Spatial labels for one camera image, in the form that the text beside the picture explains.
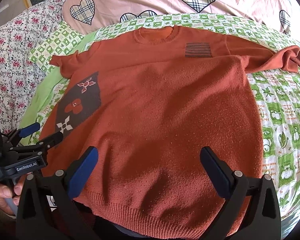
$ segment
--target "orange flower design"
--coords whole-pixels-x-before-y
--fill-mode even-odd
[[[74,114],[78,114],[82,111],[82,109],[83,106],[81,105],[81,100],[80,98],[77,98],[66,106],[65,112],[66,113],[73,112]]]

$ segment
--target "finger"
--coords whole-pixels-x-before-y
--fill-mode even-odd
[[[0,197],[12,197],[12,191],[6,185],[0,184]]]
[[[25,174],[25,175],[21,176],[20,179],[19,179],[19,181],[18,181],[18,183],[14,186],[14,192],[17,195],[21,195],[22,188],[23,188],[23,185],[25,183],[25,179],[28,176],[28,174]]]
[[[8,204],[6,203],[6,200],[2,197],[0,197],[0,209],[3,210],[3,212],[5,212],[9,215],[14,215],[13,211],[8,206]]]
[[[15,197],[13,198],[13,202],[14,202],[14,204],[15,204],[16,206],[19,205],[19,201],[20,201],[20,196],[15,196]]]

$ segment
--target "ribbed hem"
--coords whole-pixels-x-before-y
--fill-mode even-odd
[[[164,27],[162,29],[157,29],[157,31],[162,31],[164,30],[165,28],[171,28],[170,26],[167,26],[167,27]],[[171,32],[171,34],[165,38],[165,39],[153,39],[153,40],[148,40],[146,38],[144,38],[141,33],[146,33],[146,32],[153,32],[155,31],[156,29],[147,29],[147,28],[140,28],[136,31],[133,32],[133,36],[134,36],[134,39],[141,43],[141,44],[149,44],[149,45],[158,45],[158,44],[161,44],[161,43],[166,43],[166,42],[170,42],[170,41],[173,41],[179,34],[180,32],[180,29],[181,29],[181,26],[179,25],[174,25],[173,26],[173,30]]]
[[[186,228],[165,222],[121,204],[111,202],[105,204],[102,195],[92,191],[88,192],[88,198],[94,215],[145,236],[160,239],[198,239],[203,233],[201,229]]]

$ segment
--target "orange sweater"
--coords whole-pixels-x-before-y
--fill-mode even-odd
[[[259,177],[260,119],[246,73],[297,72],[300,48],[274,53],[253,42],[174,26],[141,28],[53,56],[71,78],[41,137],[58,130],[44,175],[89,147],[99,161],[76,201],[95,215],[157,238],[196,239],[224,203],[202,168],[200,149]],[[232,232],[236,231],[247,203]]]

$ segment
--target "pink blanket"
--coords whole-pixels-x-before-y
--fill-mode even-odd
[[[63,16],[84,34],[126,20],[174,13],[228,14],[289,33],[290,11],[288,0],[66,0]]]

